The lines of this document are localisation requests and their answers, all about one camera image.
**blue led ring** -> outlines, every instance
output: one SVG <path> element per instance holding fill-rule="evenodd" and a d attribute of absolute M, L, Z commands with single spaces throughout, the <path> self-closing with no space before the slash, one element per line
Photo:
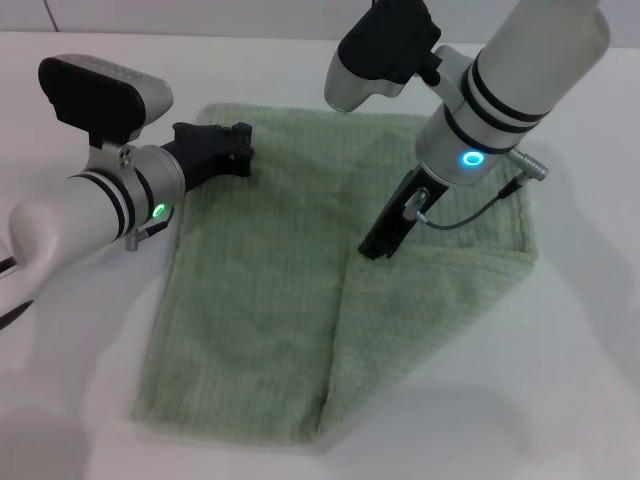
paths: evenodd
<path fill-rule="evenodd" d="M 471 151 L 462 155 L 462 163 L 467 167 L 477 167 L 484 162 L 484 153 Z"/>

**black band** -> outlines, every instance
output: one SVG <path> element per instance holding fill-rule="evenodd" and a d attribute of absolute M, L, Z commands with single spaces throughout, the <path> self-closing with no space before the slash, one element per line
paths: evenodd
<path fill-rule="evenodd" d="M 99 186 L 102 189 L 104 193 L 107 194 L 107 197 L 109 197 L 109 200 L 111 200 L 111 203 L 113 203 L 113 208 L 116 209 L 116 214 L 118 215 L 118 234 L 116 235 L 116 238 L 113 239 L 113 241 L 115 242 L 117 239 L 120 238 L 120 236 L 124 232 L 124 212 L 122 211 L 122 205 L 120 205 L 120 200 L 118 200 L 118 197 L 116 197 L 116 195 L 111 191 L 111 189 L 109 188 L 109 185 L 104 183 L 99 178 L 94 177 L 93 175 L 89 175 L 87 173 L 80 173 L 78 175 L 74 175 L 71 178 L 76 178 L 76 177 L 86 178 L 87 180 L 90 180 L 93 183 L 95 183 L 97 186 Z"/>
<path fill-rule="evenodd" d="M 484 99 L 491 104 L 493 108 L 504 113 L 505 115 L 510 116 L 511 118 L 515 118 L 516 120 L 520 120 L 521 122 L 539 122 L 547 113 L 542 113 L 540 115 L 532 115 L 529 113 L 522 113 L 518 110 L 515 110 L 511 107 L 508 107 L 504 103 L 502 103 L 498 98 L 489 91 L 485 83 L 482 81 L 480 77 L 480 70 L 478 69 L 478 59 L 480 58 L 480 54 L 473 61 L 473 67 L 471 69 L 471 74 L 473 75 L 473 82 L 476 84 L 478 91 L 484 97 Z"/>
<path fill-rule="evenodd" d="M 13 257 L 5 258 L 0 262 L 0 273 L 4 273 L 10 268 L 15 267 L 16 265 L 18 265 L 18 262 L 16 262 L 15 258 Z"/>
<path fill-rule="evenodd" d="M 451 115 L 451 112 L 449 111 L 449 109 L 447 107 L 444 107 L 444 118 L 447 121 L 447 124 L 449 124 L 449 128 L 451 128 L 453 133 L 455 133 L 456 136 L 460 140 L 462 140 L 464 143 L 466 143 L 467 145 L 469 145 L 471 148 L 473 148 L 475 150 L 479 150 L 481 152 L 488 153 L 489 155 L 500 155 L 501 153 L 510 152 L 513 149 L 513 147 L 515 147 L 517 145 L 517 143 L 516 143 L 516 145 L 513 145 L 513 146 L 508 147 L 508 148 L 488 147 L 486 145 L 483 145 L 480 142 L 476 142 L 473 138 L 471 138 L 469 135 L 467 135 L 460 128 L 460 126 L 456 123 L 455 119 L 453 118 L 453 115 Z"/>
<path fill-rule="evenodd" d="M 104 170 L 99 170 L 99 169 L 88 170 L 88 171 L 97 173 L 98 175 L 102 175 L 103 177 L 105 177 L 107 180 L 113 183 L 115 187 L 122 194 L 122 198 L 124 198 L 124 203 L 127 204 L 127 210 L 129 210 L 129 225 L 127 225 L 127 229 L 124 231 L 124 233 L 129 233 L 133 229 L 136 223 L 136 207 L 133 204 L 131 195 L 129 195 L 129 192 L 127 192 L 127 189 L 124 188 L 124 185 L 122 185 L 122 183 L 120 183 L 120 181 L 117 178 L 115 178 L 113 175 L 111 175 L 109 172 L 105 172 Z"/>
<path fill-rule="evenodd" d="M 155 208 L 156 204 L 155 204 L 155 200 L 153 199 L 153 192 L 151 191 L 151 185 L 149 185 L 149 182 L 147 182 L 147 179 L 144 178 L 144 175 L 142 175 L 142 173 L 140 173 L 140 170 L 138 170 L 137 168 L 136 168 L 136 176 L 138 177 L 138 180 L 140 181 L 140 184 L 144 189 L 144 193 L 147 195 L 147 203 L 149 204 L 149 213 L 147 214 L 147 219 L 144 221 L 144 223 L 147 223 L 149 220 L 151 220 L 151 217 L 153 216 L 153 209 Z"/>
<path fill-rule="evenodd" d="M 469 69 L 464 72 L 462 75 L 462 96 L 467 101 L 471 110 L 475 112 L 478 117 L 480 117 L 485 123 L 491 125 L 493 128 L 501 130 L 507 133 L 525 133 L 537 126 L 537 123 L 533 125 L 528 125 L 526 127 L 516 127 L 514 125 L 509 125 L 501 120 L 498 120 L 496 117 L 487 112 L 482 105 L 478 103 L 476 98 L 471 93 L 471 89 L 469 88 Z"/>

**cable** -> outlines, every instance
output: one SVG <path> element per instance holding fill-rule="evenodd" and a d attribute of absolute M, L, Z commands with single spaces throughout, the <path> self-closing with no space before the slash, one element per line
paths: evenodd
<path fill-rule="evenodd" d="M 493 205 L 500 200 L 500 197 L 496 196 L 493 197 L 491 200 L 489 200 L 489 203 L 487 203 L 484 207 L 482 207 L 480 210 L 478 210 L 476 213 L 474 213 L 473 215 L 471 215 L 469 218 L 466 218 L 464 220 L 462 220 L 461 222 L 458 223 L 454 223 L 453 225 L 437 225 L 435 223 L 431 223 L 431 221 L 429 221 L 428 219 L 425 218 L 425 222 L 424 224 L 431 227 L 431 228 L 435 228 L 436 230 L 453 230 L 455 228 L 460 228 L 460 227 L 464 227 L 467 223 L 471 223 L 473 222 L 476 218 L 478 218 L 480 215 L 482 215 L 484 212 L 486 212 L 487 210 L 489 210 L 491 207 L 493 207 Z"/>
<path fill-rule="evenodd" d="M 491 200 L 489 200 L 489 202 L 484 207 L 482 207 L 476 213 L 471 215 L 469 218 L 465 218 L 461 222 L 454 223 L 453 225 L 438 225 L 436 223 L 432 223 L 424 214 L 420 214 L 418 216 L 418 221 L 421 222 L 421 223 L 424 223 L 428 227 L 435 228 L 436 230 L 454 230 L 456 228 L 464 227 L 466 224 L 473 222 L 480 215 L 482 215 L 484 212 L 486 212 L 491 207 L 493 207 L 498 202 L 498 200 L 504 200 L 505 198 L 508 198 L 511 195 L 513 195 L 514 193 L 516 193 L 529 180 L 530 180 L 530 178 L 528 176 L 526 176 L 525 174 L 523 174 L 523 173 L 513 177 L 509 181 L 509 183 L 507 183 L 502 188 L 502 190 L 500 190 L 498 192 L 498 194 L 495 197 L 493 197 Z"/>

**white wall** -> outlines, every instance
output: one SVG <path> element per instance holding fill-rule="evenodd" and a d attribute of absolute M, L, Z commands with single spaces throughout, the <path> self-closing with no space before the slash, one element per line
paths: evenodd
<path fill-rule="evenodd" d="M 43 0 L 0 0 L 0 30 L 51 32 Z"/>
<path fill-rule="evenodd" d="M 50 30 L 44 0 L 0 0 L 0 29 Z M 445 42 L 486 42 L 517 0 L 426 0 Z M 370 0 L 49 0 L 63 32 L 337 39 Z M 602 0 L 615 46 L 640 47 L 640 0 Z"/>

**black cable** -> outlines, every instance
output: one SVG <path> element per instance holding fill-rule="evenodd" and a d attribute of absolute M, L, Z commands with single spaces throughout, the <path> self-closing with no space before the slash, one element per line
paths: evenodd
<path fill-rule="evenodd" d="M 482 207 L 476 213 L 471 215 L 469 218 L 466 218 L 466 219 L 462 220 L 461 222 L 454 223 L 453 225 L 438 225 L 436 223 L 430 222 L 428 219 L 425 218 L 424 224 L 429 226 L 429 227 L 431 227 L 431 228 L 435 228 L 436 230 L 453 230 L 455 228 L 464 227 L 466 224 L 473 222 L 480 215 L 482 215 L 484 212 L 486 212 L 491 207 L 493 207 L 498 200 L 504 200 L 505 198 L 508 198 L 511 195 L 513 195 L 514 193 L 516 193 L 518 190 L 520 190 L 522 188 L 522 185 L 524 183 L 525 183 L 525 177 L 524 176 L 518 175 L 516 177 L 513 177 L 509 181 L 509 183 L 507 183 L 502 188 L 502 190 L 500 190 L 498 192 L 498 194 L 495 197 L 493 197 L 491 200 L 489 200 L 489 202 L 484 207 Z"/>
<path fill-rule="evenodd" d="M 500 200 L 500 197 L 493 197 L 489 203 L 487 203 L 484 207 L 482 207 L 480 210 L 478 210 L 476 213 L 474 213 L 473 215 L 471 215 L 469 218 L 466 218 L 464 220 L 462 220 L 461 222 L 458 223 L 454 223 L 453 225 L 437 225 L 435 223 L 431 223 L 429 220 L 427 220 L 425 222 L 425 225 L 431 227 L 431 228 L 435 228 L 436 230 L 453 230 L 455 228 L 460 228 L 460 227 L 464 227 L 467 223 L 471 223 L 473 222 L 476 218 L 478 218 L 480 215 L 482 215 L 484 212 L 486 212 L 487 210 L 489 210 L 491 207 L 493 207 L 493 205 Z"/>

